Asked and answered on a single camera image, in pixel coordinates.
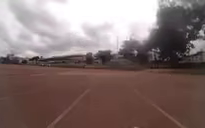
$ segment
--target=white building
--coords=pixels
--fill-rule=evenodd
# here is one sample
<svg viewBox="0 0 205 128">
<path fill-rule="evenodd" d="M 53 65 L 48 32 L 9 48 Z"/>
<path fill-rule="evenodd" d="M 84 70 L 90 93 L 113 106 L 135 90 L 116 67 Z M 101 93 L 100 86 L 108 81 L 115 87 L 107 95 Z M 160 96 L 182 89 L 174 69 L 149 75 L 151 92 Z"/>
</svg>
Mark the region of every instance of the white building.
<svg viewBox="0 0 205 128">
<path fill-rule="evenodd" d="M 205 63 L 205 52 L 201 51 L 196 54 L 184 57 L 182 63 Z"/>
</svg>

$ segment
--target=ground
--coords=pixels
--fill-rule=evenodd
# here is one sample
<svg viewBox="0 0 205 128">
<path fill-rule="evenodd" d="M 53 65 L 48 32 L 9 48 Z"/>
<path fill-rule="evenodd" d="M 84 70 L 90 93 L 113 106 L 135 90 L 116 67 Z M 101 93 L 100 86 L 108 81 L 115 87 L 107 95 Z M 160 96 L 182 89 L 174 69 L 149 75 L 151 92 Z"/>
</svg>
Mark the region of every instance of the ground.
<svg viewBox="0 0 205 128">
<path fill-rule="evenodd" d="M 0 65 L 0 128 L 205 128 L 205 76 Z"/>
</svg>

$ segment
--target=roof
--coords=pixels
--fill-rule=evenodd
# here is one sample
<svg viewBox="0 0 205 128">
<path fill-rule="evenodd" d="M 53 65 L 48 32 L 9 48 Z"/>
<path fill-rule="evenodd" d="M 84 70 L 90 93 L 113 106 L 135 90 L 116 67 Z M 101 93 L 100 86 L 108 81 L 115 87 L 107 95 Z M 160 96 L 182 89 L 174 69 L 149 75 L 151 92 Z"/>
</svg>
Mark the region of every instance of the roof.
<svg viewBox="0 0 205 128">
<path fill-rule="evenodd" d="M 69 60 L 73 57 L 85 57 L 86 55 L 67 55 L 67 56 L 57 56 L 57 57 L 50 57 L 50 58 L 45 58 L 41 59 L 40 61 L 53 61 L 53 60 Z"/>
<path fill-rule="evenodd" d="M 195 53 L 195 54 L 188 55 L 188 56 L 185 56 L 185 57 L 193 57 L 193 56 L 198 56 L 198 55 L 201 55 L 201 54 L 203 54 L 203 53 L 205 53 L 205 51 L 200 51 L 200 52 L 197 52 L 197 53 Z"/>
</svg>

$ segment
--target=tree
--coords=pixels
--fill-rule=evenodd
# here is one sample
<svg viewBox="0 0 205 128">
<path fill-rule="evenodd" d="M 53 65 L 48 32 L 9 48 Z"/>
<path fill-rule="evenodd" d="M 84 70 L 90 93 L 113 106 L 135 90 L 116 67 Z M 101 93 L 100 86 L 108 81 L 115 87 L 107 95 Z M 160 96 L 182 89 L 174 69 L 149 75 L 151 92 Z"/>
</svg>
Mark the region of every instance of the tree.
<svg viewBox="0 0 205 128">
<path fill-rule="evenodd" d="M 191 41 L 199 37 L 201 26 L 192 12 L 175 3 L 160 4 L 157 28 L 150 34 L 148 47 L 158 49 L 162 61 L 176 64 L 193 48 Z"/>
<path fill-rule="evenodd" d="M 30 58 L 29 61 L 34 61 L 35 64 L 37 64 L 39 59 L 40 59 L 39 56 L 34 56 L 34 57 Z"/>
<path fill-rule="evenodd" d="M 174 26 L 182 24 L 184 26 L 182 30 L 189 34 L 187 36 L 191 40 L 201 38 L 201 36 L 205 39 L 205 0 L 159 0 L 159 5 L 160 10 L 181 9 L 179 14 L 182 18 L 174 22 Z"/>
<path fill-rule="evenodd" d="M 21 63 L 22 64 L 27 64 L 27 60 L 22 60 Z"/>
<path fill-rule="evenodd" d="M 147 52 L 148 51 L 145 44 L 135 39 L 129 39 L 124 41 L 119 54 L 123 55 L 125 58 L 131 61 L 144 64 L 147 62 Z"/>
<path fill-rule="evenodd" d="M 93 53 L 89 52 L 86 54 L 86 63 L 93 64 Z"/>
<path fill-rule="evenodd" d="M 98 51 L 95 55 L 96 58 L 99 58 L 102 62 L 102 64 L 106 64 L 109 62 L 112 58 L 111 56 L 111 50 L 104 50 L 104 51 Z"/>
</svg>

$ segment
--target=building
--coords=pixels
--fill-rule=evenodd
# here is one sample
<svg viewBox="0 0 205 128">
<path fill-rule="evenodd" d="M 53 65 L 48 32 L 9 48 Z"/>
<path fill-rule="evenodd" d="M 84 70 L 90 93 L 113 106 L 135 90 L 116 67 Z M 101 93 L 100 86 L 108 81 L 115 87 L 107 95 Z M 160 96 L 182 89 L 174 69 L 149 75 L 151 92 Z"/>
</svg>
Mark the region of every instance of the building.
<svg viewBox="0 0 205 128">
<path fill-rule="evenodd" d="M 51 64 L 53 63 L 69 63 L 69 64 L 84 63 L 86 61 L 86 55 L 58 56 L 58 57 L 40 59 L 39 61 L 51 63 Z"/>
<path fill-rule="evenodd" d="M 205 63 L 205 52 L 201 51 L 196 54 L 186 56 L 181 61 L 182 63 Z"/>
</svg>

